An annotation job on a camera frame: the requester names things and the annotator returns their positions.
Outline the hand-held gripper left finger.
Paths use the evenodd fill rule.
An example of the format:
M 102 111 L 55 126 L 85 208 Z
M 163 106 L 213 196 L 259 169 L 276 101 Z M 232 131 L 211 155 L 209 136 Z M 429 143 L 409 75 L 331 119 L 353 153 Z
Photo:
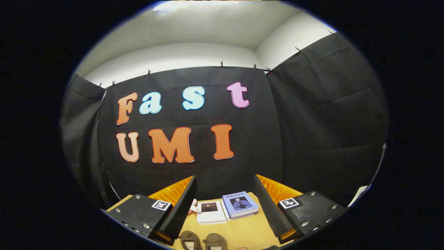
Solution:
M 103 213 L 132 234 L 165 248 L 179 238 L 197 191 L 195 176 L 179 180 L 143 175 L 129 180 L 103 180 Z

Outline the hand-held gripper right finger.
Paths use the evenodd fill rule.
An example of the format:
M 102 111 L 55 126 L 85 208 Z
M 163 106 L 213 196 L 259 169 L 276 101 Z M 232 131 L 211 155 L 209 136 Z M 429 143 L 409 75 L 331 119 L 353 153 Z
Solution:
M 302 193 L 258 174 L 253 178 L 253 194 L 280 244 L 308 237 L 348 210 L 320 192 Z

